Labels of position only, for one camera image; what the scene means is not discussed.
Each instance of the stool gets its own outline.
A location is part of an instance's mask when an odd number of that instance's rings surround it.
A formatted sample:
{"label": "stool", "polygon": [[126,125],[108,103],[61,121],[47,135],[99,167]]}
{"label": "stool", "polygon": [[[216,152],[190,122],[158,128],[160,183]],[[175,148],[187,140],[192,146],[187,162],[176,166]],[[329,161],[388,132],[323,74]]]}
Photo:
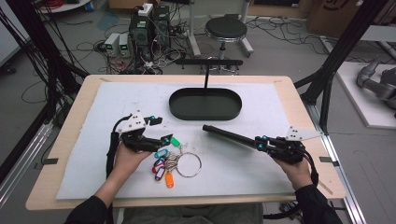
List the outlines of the stool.
{"label": "stool", "polygon": [[[210,57],[208,59],[220,59],[223,60],[225,52],[225,43],[227,42],[239,42],[245,38],[248,28],[240,20],[230,17],[218,17],[211,19],[206,23],[205,33],[207,36],[218,40],[221,42],[221,47],[219,49],[219,57]],[[236,70],[231,70],[231,66],[219,65],[211,70],[227,71],[233,74],[238,74]]]}

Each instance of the metal ring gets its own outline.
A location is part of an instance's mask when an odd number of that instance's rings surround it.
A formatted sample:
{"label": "metal ring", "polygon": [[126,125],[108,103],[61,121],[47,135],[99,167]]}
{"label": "metal ring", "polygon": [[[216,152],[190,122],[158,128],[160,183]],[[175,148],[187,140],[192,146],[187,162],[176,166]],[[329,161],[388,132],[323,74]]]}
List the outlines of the metal ring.
{"label": "metal ring", "polygon": [[184,174],[182,174],[182,173],[178,170],[178,165],[176,165],[176,170],[177,170],[177,172],[178,172],[181,176],[183,176],[183,177],[194,177],[194,176],[198,175],[198,174],[201,172],[201,169],[202,169],[202,162],[201,162],[201,159],[200,159],[196,154],[193,154],[193,153],[191,153],[191,152],[182,153],[182,154],[180,154],[180,155],[178,156],[177,161],[176,161],[176,164],[178,164],[178,160],[179,160],[183,155],[186,155],[186,154],[190,154],[190,155],[192,155],[192,156],[194,156],[194,157],[196,157],[196,158],[198,159],[198,162],[199,162],[199,169],[197,170],[197,172],[196,172],[194,175],[184,175]]}

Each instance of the gray floor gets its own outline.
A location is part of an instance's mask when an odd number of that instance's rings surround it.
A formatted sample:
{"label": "gray floor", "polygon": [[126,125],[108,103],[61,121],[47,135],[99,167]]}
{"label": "gray floor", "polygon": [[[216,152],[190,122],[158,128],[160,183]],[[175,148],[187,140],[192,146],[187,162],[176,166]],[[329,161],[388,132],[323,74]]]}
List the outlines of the gray floor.
{"label": "gray floor", "polygon": [[[112,32],[124,32],[127,30],[128,14],[113,13],[106,10],[106,5],[87,13],[76,9],[73,11],[60,13],[57,15],[60,21],[82,22],[80,25],[67,25],[60,23],[60,30],[70,49],[76,49],[78,44],[83,42],[94,43],[105,39],[105,35]],[[198,24],[203,24],[209,18],[198,20]],[[291,33],[300,33],[302,37],[308,34],[304,28],[304,21],[297,21],[290,24],[288,29]],[[326,60],[326,54],[321,43],[315,38],[307,39],[313,45],[295,45],[278,40],[273,35],[283,38],[279,27],[275,30],[266,25],[263,28],[249,28],[247,39],[255,52],[247,58],[246,53],[237,44],[228,44],[226,56],[232,59],[240,59],[244,64],[240,67],[240,75],[255,76],[288,76],[293,81],[300,80],[316,72]],[[288,39],[296,38],[297,35],[286,34]],[[203,53],[203,58],[214,56],[218,52],[219,43],[209,39],[204,35],[197,36],[198,45]],[[370,61],[376,56],[381,56],[384,62],[394,63],[389,60],[381,49],[373,46],[373,43],[361,42],[351,53],[353,58],[349,61],[359,60]],[[89,44],[84,44],[80,48],[89,48]],[[101,55],[96,52],[78,51],[73,53],[81,64],[91,74],[103,74],[100,68],[105,66]],[[21,96],[23,92],[33,85],[39,78],[35,76],[33,66],[22,52],[17,53],[11,62],[17,68],[16,74],[6,74],[2,72],[0,76],[0,146],[3,162],[6,155],[15,147],[23,133],[29,127],[35,116],[38,114],[43,103],[25,103]],[[177,65],[169,65],[163,69],[165,74],[200,74],[199,66],[186,66],[184,70]],[[39,102],[44,100],[43,85],[34,85],[24,95],[23,99],[29,102]],[[347,178],[367,223],[394,223],[392,214],[396,213],[396,181],[393,178],[393,171],[396,168],[393,158],[396,158],[396,131],[366,128],[359,117],[358,112],[347,97],[343,87],[337,78],[334,79],[332,88],[332,101],[329,114],[329,132]],[[57,133],[54,130],[52,139]],[[0,223],[62,223],[69,210],[32,212],[27,211],[25,202],[37,179],[40,170],[34,169],[36,162],[40,160],[44,149],[50,145],[51,139],[39,152],[32,167],[23,176],[19,185],[8,198],[5,206],[0,210]],[[337,207],[344,207],[341,202],[334,202]],[[264,213],[277,212],[278,203],[268,203],[264,207]],[[345,211],[337,212],[344,223],[350,223]],[[294,220],[265,221],[265,223],[299,223]]]}

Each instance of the black sleeve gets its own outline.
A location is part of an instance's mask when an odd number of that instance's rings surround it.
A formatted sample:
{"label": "black sleeve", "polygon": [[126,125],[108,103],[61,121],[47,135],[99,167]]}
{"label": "black sleeve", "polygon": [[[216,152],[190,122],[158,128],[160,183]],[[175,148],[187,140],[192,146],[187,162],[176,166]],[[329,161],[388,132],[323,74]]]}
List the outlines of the black sleeve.
{"label": "black sleeve", "polygon": [[64,224],[103,224],[106,220],[106,205],[96,196],[77,206]]}
{"label": "black sleeve", "polygon": [[295,193],[305,224],[342,224],[341,219],[327,204],[326,197],[314,185],[302,187]]}

